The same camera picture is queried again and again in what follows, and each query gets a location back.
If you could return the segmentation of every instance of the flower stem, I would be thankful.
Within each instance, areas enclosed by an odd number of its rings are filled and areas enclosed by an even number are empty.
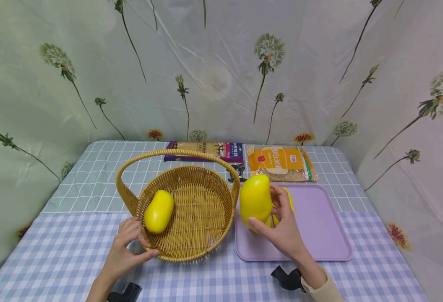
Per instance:
[[[412,124],[414,124],[414,123],[416,123],[416,121],[417,120],[419,120],[421,118],[421,116],[420,115],[418,115],[418,117],[417,118],[415,118],[414,120],[412,120],[411,121],[411,123],[409,123],[409,124],[407,124],[406,125],[406,127],[404,127],[403,128],[403,130],[401,130],[401,131],[399,131],[395,136],[393,136],[392,137],[392,139],[390,139],[389,140],[389,142],[386,144],[386,145],[384,145],[384,148],[383,149],[381,149],[381,151],[379,152],[379,153],[377,153],[375,156],[374,156],[374,159],[376,159],[380,154],[381,154],[381,152],[383,152],[383,150],[384,149],[386,149],[386,147],[399,135],[399,134],[401,134],[404,130],[406,130],[406,129],[408,129]]]
[[[190,130],[190,112],[188,111],[188,105],[186,104],[186,98],[183,98],[185,101],[186,114],[188,115],[188,126],[186,127],[186,141],[188,141],[188,131]]]
[[[405,0],[401,1],[401,4],[399,4],[398,10],[396,10],[396,13],[394,14],[393,20],[396,18],[396,15],[399,13],[399,10],[401,9],[401,7],[403,6]]]
[[[104,117],[106,118],[106,120],[114,127],[114,129],[117,130],[117,133],[119,133],[122,137],[123,140],[126,140],[126,138],[124,138],[123,134],[121,133],[121,131],[119,131],[119,129],[116,128],[116,126],[114,126],[114,124],[106,117],[106,114],[104,113],[104,110],[101,108],[102,114],[104,114]]]
[[[274,109],[272,110],[272,116],[270,117],[270,126],[269,126],[269,128],[268,128],[267,141],[265,142],[265,144],[268,143],[268,138],[270,137],[270,131],[272,130],[272,118],[274,117],[275,107],[277,106],[278,103],[279,103],[279,101],[276,101],[276,102],[275,102]]]
[[[260,89],[258,90],[257,102],[255,103],[255,114],[253,115],[253,123],[255,123],[255,118],[257,117],[257,107],[258,107],[258,99],[260,98],[260,92],[262,91],[263,83],[265,82],[266,74],[263,74],[262,83],[260,84]]]
[[[389,171],[389,169],[393,168],[394,165],[396,165],[397,163],[399,163],[400,161],[402,161],[403,159],[407,159],[407,156],[404,156],[402,159],[398,159],[394,164],[390,165],[389,168],[386,169],[386,171],[384,171],[383,174],[381,174],[380,177],[378,177],[375,182],[373,182],[367,189],[365,189],[364,191],[369,190],[375,183],[377,183],[378,180],[380,180],[381,177],[383,177],[384,174],[386,174],[387,171]]]
[[[151,6],[153,7],[153,15],[154,15],[154,22],[156,23],[156,31],[158,31],[158,19],[156,18],[156,14],[154,13],[153,0],[151,0]]]
[[[343,118],[346,113],[349,111],[349,109],[352,107],[352,105],[354,105],[354,102],[356,101],[357,97],[359,96],[359,93],[361,93],[361,90],[364,88],[364,86],[361,86],[361,88],[359,88],[359,92],[357,93],[356,97],[354,98],[354,100],[352,101],[351,105],[349,106],[349,108],[346,110],[346,112],[344,112],[344,114],[342,115],[341,118]]]
[[[92,117],[91,117],[91,115],[89,114],[89,111],[87,111],[87,107],[85,106],[85,104],[84,104],[84,101],[82,101],[82,98],[81,98],[81,94],[79,93],[79,89],[77,89],[77,86],[76,86],[76,84],[75,84],[75,82],[74,81],[71,81],[72,82],[72,85],[74,86],[74,88],[76,89],[76,91],[77,91],[77,95],[79,96],[79,99],[81,99],[81,103],[82,103],[82,106],[84,106],[84,109],[86,110],[86,112],[87,112],[87,115],[89,116],[89,118],[91,119],[91,122],[92,122],[92,126],[94,126],[94,128],[96,128],[97,129],[97,127],[96,127],[96,125],[94,124],[94,121],[92,120]]]
[[[126,33],[128,34],[129,42],[131,42],[131,45],[133,46],[133,50],[136,53],[136,57],[138,57],[139,66],[141,67],[141,72],[143,73],[143,77],[144,77],[144,82],[148,83],[148,82],[146,82],[146,76],[144,75],[144,70],[143,70],[143,66],[141,64],[141,60],[139,59],[138,51],[136,50],[136,47],[134,46],[133,41],[130,38],[128,26],[126,25],[126,20],[124,19],[124,13],[121,13],[121,17],[122,17],[122,22],[124,23],[124,28],[126,29]]]
[[[18,149],[19,149],[20,151],[24,152],[25,154],[32,156],[35,160],[37,160],[37,161],[40,162],[43,166],[45,166],[45,167],[47,168],[47,170],[49,170],[50,173],[52,173],[52,174],[57,178],[57,180],[59,181],[59,184],[60,184],[60,178],[59,178],[59,176],[57,176],[56,173],[54,173],[49,167],[47,167],[47,165],[44,164],[43,161],[41,161],[40,159],[38,159],[37,156],[33,155],[33,154],[30,153],[30,152],[25,151],[24,149],[22,149],[22,148],[20,148],[20,147],[18,147]]]
[[[349,61],[349,64],[348,64],[348,66],[346,67],[346,71],[345,71],[344,74],[342,75],[342,78],[341,78],[341,80],[339,81],[339,84],[342,82],[342,79],[345,77],[345,75],[346,75],[346,73],[347,73],[347,70],[349,69],[349,66],[351,65],[352,61],[354,60],[354,57],[355,57],[355,55],[356,55],[356,51],[357,51],[357,48],[358,48],[358,46],[359,46],[359,43],[361,43],[362,35],[364,34],[364,31],[365,31],[365,29],[366,29],[366,26],[367,26],[367,24],[369,23],[369,21],[370,21],[370,19],[371,19],[371,16],[372,16],[372,14],[374,13],[374,10],[375,10],[376,7],[377,7],[377,6],[373,7],[373,9],[371,10],[370,16],[367,17],[366,23],[364,23],[364,27],[362,28],[361,35],[359,35],[359,39],[358,39],[357,44],[356,44],[356,48],[354,49],[354,53],[352,54],[351,61]]]
[[[205,20],[205,28],[206,28],[206,0],[203,0],[203,16]]]
[[[339,137],[341,137],[341,136],[339,135],[339,136],[336,137],[336,139],[332,142],[331,147],[332,147],[332,145],[336,142],[336,140],[337,140]]]

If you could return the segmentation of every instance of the woven basket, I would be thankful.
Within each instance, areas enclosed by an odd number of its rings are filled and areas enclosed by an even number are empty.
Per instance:
[[[232,189],[215,171],[201,166],[180,166],[156,176],[139,198],[122,181],[122,173],[134,162],[158,155],[189,155],[214,161],[226,168],[234,182]],[[164,232],[146,232],[151,248],[161,252],[160,259],[171,262],[192,261],[213,251],[225,238],[233,222],[240,179],[227,162],[206,153],[165,149],[144,153],[125,162],[116,175],[116,187],[129,212],[144,226],[144,213],[158,190],[166,190],[175,203]]]

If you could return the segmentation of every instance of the fabric backdrop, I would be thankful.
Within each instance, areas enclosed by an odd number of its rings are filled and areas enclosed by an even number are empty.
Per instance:
[[[443,0],[0,0],[0,264],[101,139],[338,147],[443,297]]]

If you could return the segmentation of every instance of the orange label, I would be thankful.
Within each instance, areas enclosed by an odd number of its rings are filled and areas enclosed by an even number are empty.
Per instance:
[[[289,170],[304,169],[299,150],[270,147],[250,155],[249,165],[252,171],[266,169],[273,174],[287,174]]]

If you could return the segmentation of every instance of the purple package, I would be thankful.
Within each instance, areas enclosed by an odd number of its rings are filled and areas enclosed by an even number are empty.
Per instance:
[[[166,149],[184,149],[199,151],[221,158],[226,162],[243,162],[241,143],[206,143],[206,142],[170,142]],[[164,161],[209,161],[196,156],[165,155]]]

